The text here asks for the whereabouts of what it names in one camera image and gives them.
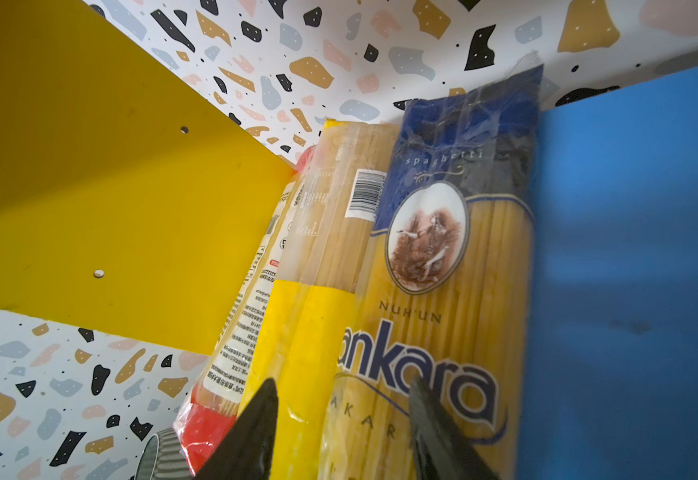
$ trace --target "ribbed gray container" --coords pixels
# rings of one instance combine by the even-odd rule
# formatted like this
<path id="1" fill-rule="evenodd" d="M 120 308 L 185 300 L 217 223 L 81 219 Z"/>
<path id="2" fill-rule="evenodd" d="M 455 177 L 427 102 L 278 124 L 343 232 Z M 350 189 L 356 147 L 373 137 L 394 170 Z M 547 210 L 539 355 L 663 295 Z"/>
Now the ribbed gray container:
<path id="1" fill-rule="evenodd" d="M 157 432 L 146 442 L 135 480 L 189 480 L 191 471 L 172 428 Z"/>

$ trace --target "terrazzo patterned wallpaper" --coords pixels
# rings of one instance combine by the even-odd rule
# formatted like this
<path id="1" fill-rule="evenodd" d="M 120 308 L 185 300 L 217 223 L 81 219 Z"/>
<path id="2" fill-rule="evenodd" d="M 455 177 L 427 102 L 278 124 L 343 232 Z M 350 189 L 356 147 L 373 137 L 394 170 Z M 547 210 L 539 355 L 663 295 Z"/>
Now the terrazzo patterned wallpaper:
<path id="1" fill-rule="evenodd" d="M 536 50 L 544 108 L 698 65 L 698 0 L 85 0 L 270 150 L 326 118 L 497 80 Z"/>
<path id="2" fill-rule="evenodd" d="M 132 478 L 206 359 L 0 310 L 0 478 Z"/>

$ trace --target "red package end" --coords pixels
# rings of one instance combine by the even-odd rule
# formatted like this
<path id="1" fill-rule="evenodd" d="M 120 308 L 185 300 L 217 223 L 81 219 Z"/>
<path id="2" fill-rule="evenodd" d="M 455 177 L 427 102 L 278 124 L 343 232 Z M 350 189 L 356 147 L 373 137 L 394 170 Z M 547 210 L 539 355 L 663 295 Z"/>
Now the red package end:
<path id="1" fill-rule="evenodd" d="M 192 475 L 208 461 L 224 439 L 236 417 L 226 417 L 198 403 L 191 403 L 184 414 L 185 423 L 178 432 Z"/>
<path id="2" fill-rule="evenodd" d="M 311 161 L 311 158 L 314 156 L 315 148 L 316 145 L 312 145 L 311 147 L 307 148 L 305 152 L 301 154 L 300 157 L 298 157 L 298 163 L 296 164 L 296 172 L 304 171 L 304 168 L 306 168 L 308 163 Z"/>

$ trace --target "transparent plastic wrapper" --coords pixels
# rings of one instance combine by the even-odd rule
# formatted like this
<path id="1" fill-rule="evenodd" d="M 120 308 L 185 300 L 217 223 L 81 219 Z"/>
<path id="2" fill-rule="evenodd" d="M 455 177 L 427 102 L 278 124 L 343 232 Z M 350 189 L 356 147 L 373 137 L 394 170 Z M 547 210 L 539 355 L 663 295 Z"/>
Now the transparent plastic wrapper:
<path id="1" fill-rule="evenodd" d="M 278 277 L 285 302 L 272 299 L 264 322 L 267 349 L 256 350 L 256 383 L 277 381 L 279 414 L 271 478 L 315 478 L 324 406 L 330 398 L 335 358 L 365 257 L 380 192 L 399 127 L 339 122 L 323 130 L 337 135 L 334 171 L 321 212 L 296 218 L 294 230 L 307 255 L 288 251 Z M 258 388 L 252 382 L 246 403 Z"/>
<path id="2" fill-rule="evenodd" d="M 286 187 L 264 237 L 250 264 L 234 305 L 216 343 L 215 351 L 173 425 L 192 473 L 196 474 L 225 437 L 237 415 L 237 407 L 250 366 L 255 341 L 267 308 L 269 294 L 295 214 L 297 193 L 309 175 L 304 152 L 303 168 Z"/>
<path id="3" fill-rule="evenodd" d="M 490 469 L 514 479 L 541 78 L 535 66 L 406 106 L 336 355 L 319 478 L 416 477 L 408 394 L 420 376 Z"/>

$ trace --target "oval illustration of woman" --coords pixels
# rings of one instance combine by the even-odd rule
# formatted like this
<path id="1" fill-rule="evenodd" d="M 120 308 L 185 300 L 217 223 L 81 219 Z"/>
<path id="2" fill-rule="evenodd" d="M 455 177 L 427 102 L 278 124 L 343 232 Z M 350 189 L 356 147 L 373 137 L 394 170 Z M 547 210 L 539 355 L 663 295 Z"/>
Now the oval illustration of woman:
<path id="1" fill-rule="evenodd" d="M 425 293 L 456 269 L 469 233 L 466 202 L 447 182 L 414 191 L 394 214 L 386 263 L 406 293 Z"/>

